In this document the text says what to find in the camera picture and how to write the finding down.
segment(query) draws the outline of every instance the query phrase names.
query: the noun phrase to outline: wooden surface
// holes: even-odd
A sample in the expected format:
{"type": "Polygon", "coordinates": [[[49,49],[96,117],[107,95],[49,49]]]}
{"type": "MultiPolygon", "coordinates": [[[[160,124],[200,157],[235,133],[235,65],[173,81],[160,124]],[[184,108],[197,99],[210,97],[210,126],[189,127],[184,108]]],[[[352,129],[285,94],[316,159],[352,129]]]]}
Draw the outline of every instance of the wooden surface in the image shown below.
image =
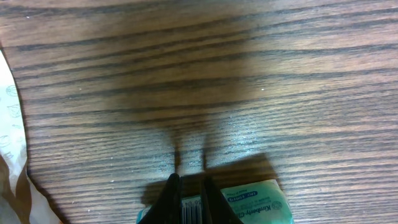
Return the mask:
{"type": "Polygon", "coordinates": [[[0,41],[65,223],[134,223],[175,149],[277,176],[296,223],[396,223],[398,1],[8,0],[0,41]]]}

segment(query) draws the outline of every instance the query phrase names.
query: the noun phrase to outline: green plastic wrapper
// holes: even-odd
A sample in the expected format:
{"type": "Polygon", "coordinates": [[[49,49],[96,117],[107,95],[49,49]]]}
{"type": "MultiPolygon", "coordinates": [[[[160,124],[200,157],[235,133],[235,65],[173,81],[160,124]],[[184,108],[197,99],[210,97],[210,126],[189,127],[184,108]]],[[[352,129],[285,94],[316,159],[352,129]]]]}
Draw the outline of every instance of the green plastic wrapper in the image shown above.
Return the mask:
{"type": "MultiPolygon", "coordinates": [[[[229,206],[245,224],[294,224],[289,203],[276,180],[221,189],[229,206]]],[[[150,207],[138,213],[137,223],[150,207]]],[[[200,195],[182,199],[182,224],[201,222],[200,195]]]]}

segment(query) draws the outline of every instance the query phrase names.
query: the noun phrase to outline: teal package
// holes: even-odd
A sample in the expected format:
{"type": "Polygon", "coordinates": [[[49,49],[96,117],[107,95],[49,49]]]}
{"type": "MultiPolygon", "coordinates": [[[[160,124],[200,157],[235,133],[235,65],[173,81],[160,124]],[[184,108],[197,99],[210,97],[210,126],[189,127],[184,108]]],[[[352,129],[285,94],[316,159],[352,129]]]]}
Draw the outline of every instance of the teal package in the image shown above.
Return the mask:
{"type": "MultiPolygon", "coordinates": [[[[244,224],[294,224],[289,203],[276,180],[229,187],[221,193],[244,224]]],[[[200,195],[183,198],[181,208],[182,224],[202,223],[200,195]]],[[[136,223],[149,209],[138,213],[136,223]]]]}
{"type": "Polygon", "coordinates": [[[225,199],[245,224],[293,224],[284,193],[275,180],[222,189],[225,199]]]}

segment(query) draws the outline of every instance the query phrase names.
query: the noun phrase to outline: circular logo on bag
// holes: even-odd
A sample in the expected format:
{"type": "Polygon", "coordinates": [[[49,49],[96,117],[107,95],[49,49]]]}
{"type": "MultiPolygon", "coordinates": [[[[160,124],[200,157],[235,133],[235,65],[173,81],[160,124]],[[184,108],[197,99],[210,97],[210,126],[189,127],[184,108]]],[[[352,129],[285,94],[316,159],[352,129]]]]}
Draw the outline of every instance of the circular logo on bag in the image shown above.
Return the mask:
{"type": "Polygon", "coordinates": [[[272,208],[276,209],[276,210],[279,210],[280,208],[282,208],[282,203],[280,203],[278,201],[275,201],[275,202],[272,203],[272,208]]]}

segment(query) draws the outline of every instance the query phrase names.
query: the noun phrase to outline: dark blue label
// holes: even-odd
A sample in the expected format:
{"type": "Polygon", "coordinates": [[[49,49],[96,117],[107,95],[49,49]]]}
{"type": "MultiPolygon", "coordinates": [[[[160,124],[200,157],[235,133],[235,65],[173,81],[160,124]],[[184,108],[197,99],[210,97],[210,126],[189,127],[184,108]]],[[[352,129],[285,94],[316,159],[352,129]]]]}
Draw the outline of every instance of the dark blue label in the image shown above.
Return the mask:
{"type": "Polygon", "coordinates": [[[248,192],[248,193],[244,193],[235,197],[229,197],[227,200],[228,202],[237,202],[238,200],[243,200],[245,198],[248,197],[253,197],[256,196],[258,193],[256,191],[252,191],[252,192],[248,192]]]}

